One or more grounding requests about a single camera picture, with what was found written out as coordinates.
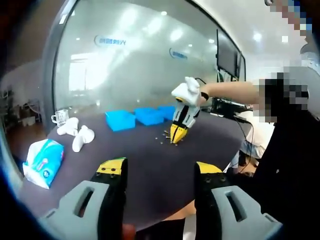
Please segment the desk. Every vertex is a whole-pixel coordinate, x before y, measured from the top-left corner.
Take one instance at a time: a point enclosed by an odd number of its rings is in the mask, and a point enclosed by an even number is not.
[[[39,217],[56,208],[60,198],[81,181],[91,179],[101,163],[126,157],[128,183],[123,221],[141,230],[168,218],[194,199],[195,162],[223,170],[244,140],[236,121],[201,112],[184,141],[175,146],[162,136],[171,123],[137,123],[134,129],[113,132],[104,114],[79,117],[79,128],[88,126],[95,132],[95,139],[78,153],[72,151],[74,137],[59,136],[53,129],[48,138],[64,145],[61,167],[49,190],[25,179],[20,200]],[[246,134],[250,127],[242,124]]]

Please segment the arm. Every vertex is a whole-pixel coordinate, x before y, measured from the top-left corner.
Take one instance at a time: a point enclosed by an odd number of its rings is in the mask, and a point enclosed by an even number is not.
[[[241,104],[258,104],[259,91],[251,82],[234,81],[209,83],[200,88],[209,97],[227,98]],[[206,100],[201,97],[200,104]]]

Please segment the monitor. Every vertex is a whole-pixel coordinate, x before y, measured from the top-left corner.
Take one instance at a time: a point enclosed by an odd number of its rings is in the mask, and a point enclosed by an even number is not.
[[[238,50],[233,42],[221,31],[217,30],[217,56],[218,69],[223,69],[234,78],[238,73]]]

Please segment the glass mug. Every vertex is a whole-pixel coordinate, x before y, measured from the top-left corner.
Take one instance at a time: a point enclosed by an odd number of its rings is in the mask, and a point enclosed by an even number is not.
[[[51,116],[51,121],[56,124],[58,128],[64,125],[68,119],[69,114],[66,109],[56,111],[54,115]]]

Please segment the cable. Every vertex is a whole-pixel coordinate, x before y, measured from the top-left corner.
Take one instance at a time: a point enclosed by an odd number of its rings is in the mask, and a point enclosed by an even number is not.
[[[204,84],[207,84],[205,81],[203,81],[200,77],[195,77],[195,80],[200,80],[201,82],[203,82]]]
[[[238,125],[239,125],[239,127],[240,127],[240,129],[241,129],[241,131],[242,131],[242,133],[243,133],[244,140],[247,141],[247,136],[246,136],[245,131],[243,130],[242,126],[240,125],[240,123],[238,122],[238,120],[237,120],[237,118],[236,118],[235,116],[233,116],[233,118],[234,118],[235,121],[238,123]],[[249,161],[248,161],[248,163],[242,168],[242,170],[240,171],[240,173],[242,173],[242,171],[249,165],[249,163],[250,163],[250,161],[251,161],[252,145],[253,145],[253,141],[254,141],[254,133],[255,133],[255,132],[254,132],[254,131],[255,131],[254,126],[252,125],[251,122],[249,122],[249,121],[247,121],[247,122],[252,126],[252,138],[251,138],[251,146],[250,146],[250,156],[249,156]],[[249,145],[248,145],[248,144],[246,145],[246,151],[247,151],[247,152],[249,151]]]

